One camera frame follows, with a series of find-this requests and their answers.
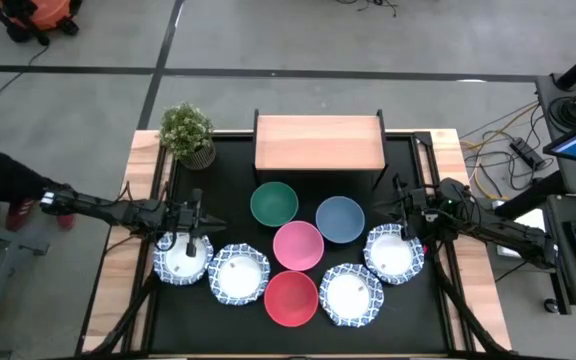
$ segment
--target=red shoe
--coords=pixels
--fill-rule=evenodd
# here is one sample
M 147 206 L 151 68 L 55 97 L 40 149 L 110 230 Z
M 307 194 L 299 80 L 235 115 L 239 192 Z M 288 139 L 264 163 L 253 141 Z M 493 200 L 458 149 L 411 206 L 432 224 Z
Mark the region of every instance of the red shoe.
M 62 230 L 70 230 L 75 226 L 75 214 L 57 216 L 57 224 Z
M 21 203 L 10 204 L 6 216 L 6 229 L 10 231 L 21 229 L 26 224 L 36 202 L 33 199 L 25 199 Z

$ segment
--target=black floor stripe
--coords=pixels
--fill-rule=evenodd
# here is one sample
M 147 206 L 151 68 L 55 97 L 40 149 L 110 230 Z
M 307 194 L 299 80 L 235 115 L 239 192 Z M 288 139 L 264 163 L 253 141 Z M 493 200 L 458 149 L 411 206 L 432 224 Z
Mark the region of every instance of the black floor stripe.
M 206 77 L 258 77 L 258 78 L 312 78 L 312 79 L 357 79 L 357 80 L 415 80 L 415 81 L 484 81 L 532 83 L 539 75 L 503 74 L 449 74 L 409 73 L 382 71 L 327 71 L 327 70 L 273 70 L 273 69 L 164 69 L 165 76 Z
M 159 84 L 161 83 L 164 68 L 166 67 L 166 61 L 168 61 L 168 54 L 170 54 L 170 48 L 172 47 L 172 40 L 177 31 L 177 21 L 181 17 L 181 8 L 183 3 L 184 0 L 176 0 L 175 5 L 172 8 L 172 13 L 168 20 L 168 27 L 166 28 L 166 35 L 161 45 L 161 50 L 159 51 L 159 57 L 157 58 L 157 67 L 155 68 L 155 73 L 152 75 L 150 86 L 148 87 L 148 93 L 146 93 L 144 107 L 141 109 L 137 130 L 148 128 L 152 108 L 155 105 L 155 99 L 157 98 L 157 92 L 159 91 Z
M 112 66 L 26 66 L 0 65 L 0 72 L 25 72 L 43 74 L 104 74 L 104 75 L 150 75 L 155 68 Z

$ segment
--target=green bowl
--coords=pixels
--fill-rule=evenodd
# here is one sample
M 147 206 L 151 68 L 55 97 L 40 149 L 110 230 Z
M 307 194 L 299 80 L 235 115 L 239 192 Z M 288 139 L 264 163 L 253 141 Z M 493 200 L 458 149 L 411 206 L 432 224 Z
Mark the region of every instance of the green bowl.
M 299 209 L 297 194 L 281 182 L 268 182 L 255 190 L 250 198 L 252 216 L 266 226 L 281 226 L 295 217 Z

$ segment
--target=person's leg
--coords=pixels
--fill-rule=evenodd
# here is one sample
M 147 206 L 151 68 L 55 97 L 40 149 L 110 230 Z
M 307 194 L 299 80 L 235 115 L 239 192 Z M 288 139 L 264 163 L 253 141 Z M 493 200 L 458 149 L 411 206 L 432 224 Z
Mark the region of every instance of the person's leg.
M 55 184 L 10 156 L 0 153 L 0 201 L 10 203 L 6 228 L 11 231 L 20 229 L 35 203 L 42 198 L 45 188 Z M 57 223 L 69 230 L 74 224 L 74 215 L 59 216 Z

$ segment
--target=plant pot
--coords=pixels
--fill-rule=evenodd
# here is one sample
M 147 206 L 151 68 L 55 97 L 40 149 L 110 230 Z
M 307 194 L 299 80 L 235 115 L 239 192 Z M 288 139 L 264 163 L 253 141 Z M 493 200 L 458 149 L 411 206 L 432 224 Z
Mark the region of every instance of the plant pot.
M 186 168 L 190 170 L 202 170 L 210 166 L 217 156 L 215 143 L 210 140 L 210 144 L 197 150 L 194 154 L 179 159 Z

